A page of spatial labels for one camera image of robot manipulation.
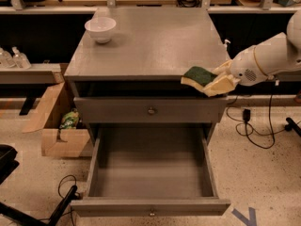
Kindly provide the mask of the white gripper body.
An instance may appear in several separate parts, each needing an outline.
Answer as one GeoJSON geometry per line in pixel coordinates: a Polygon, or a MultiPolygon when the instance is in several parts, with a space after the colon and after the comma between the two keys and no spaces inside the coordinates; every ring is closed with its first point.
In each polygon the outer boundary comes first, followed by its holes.
{"type": "Polygon", "coordinates": [[[253,86],[267,79],[267,75],[258,66],[253,45],[240,52],[231,62],[230,72],[240,80],[242,86],[253,86]]]}

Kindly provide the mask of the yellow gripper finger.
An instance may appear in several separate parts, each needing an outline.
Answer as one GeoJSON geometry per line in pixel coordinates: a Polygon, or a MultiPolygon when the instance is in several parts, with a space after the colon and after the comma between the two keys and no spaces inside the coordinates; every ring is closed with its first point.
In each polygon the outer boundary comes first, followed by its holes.
{"type": "Polygon", "coordinates": [[[230,68],[231,68],[232,60],[229,59],[220,66],[216,67],[212,70],[212,73],[215,75],[222,75],[222,74],[231,74],[230,68]]]}
{"type": "Polygon", "coordinates": [[[218,75],[213,82],[204,87],[203,92],[209,96],[220,95],[233,91],[240,80],[231,74],[218,75]]]}

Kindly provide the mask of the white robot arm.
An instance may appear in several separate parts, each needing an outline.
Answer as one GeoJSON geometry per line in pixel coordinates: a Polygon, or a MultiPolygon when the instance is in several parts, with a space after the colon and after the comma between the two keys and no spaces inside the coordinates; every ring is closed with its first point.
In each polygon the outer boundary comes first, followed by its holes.
{"type": "Polygon", "coordinates": [[[240,52],[213,70],[216,78],[203,88],[207,96],[228,93],[237,85],[254,86],[276,74],[301,70],[301,11],[290,19],[286,32],[240,52]]]}

